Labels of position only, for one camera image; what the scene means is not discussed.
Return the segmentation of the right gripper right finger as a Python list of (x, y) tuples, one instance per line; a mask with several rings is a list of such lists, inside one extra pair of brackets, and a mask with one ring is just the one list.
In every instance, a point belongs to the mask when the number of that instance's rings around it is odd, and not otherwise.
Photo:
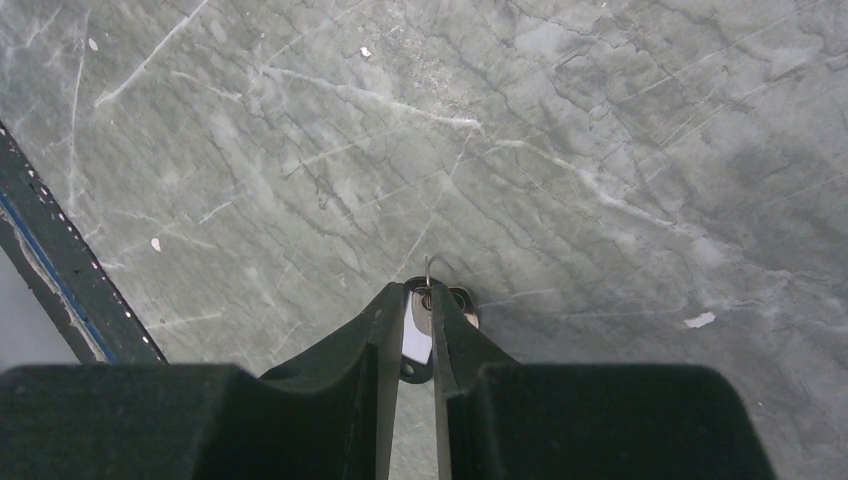
[(443, 284), (430, 293), (438, 477), (483, 479), (491, 420), (481, 403), (481, 370), (518, 361), (468, 322)]

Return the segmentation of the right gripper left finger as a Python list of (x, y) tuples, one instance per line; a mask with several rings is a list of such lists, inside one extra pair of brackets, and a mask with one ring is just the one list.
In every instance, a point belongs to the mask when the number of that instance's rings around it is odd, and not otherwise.
[(354, 319), (264, 374), (286, 403), (276, 431), (297, 479), (389, 474), (405, 292), (388, 283)]

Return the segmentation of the black tagged key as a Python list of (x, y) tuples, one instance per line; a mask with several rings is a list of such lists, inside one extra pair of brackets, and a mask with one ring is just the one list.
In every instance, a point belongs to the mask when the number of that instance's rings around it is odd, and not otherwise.
[(432, 257), (424, 257), (424, 274), (406, 280), (400, 380), (412, 385), (433, 378), (431, 289), (441, 281), (432, 275)]

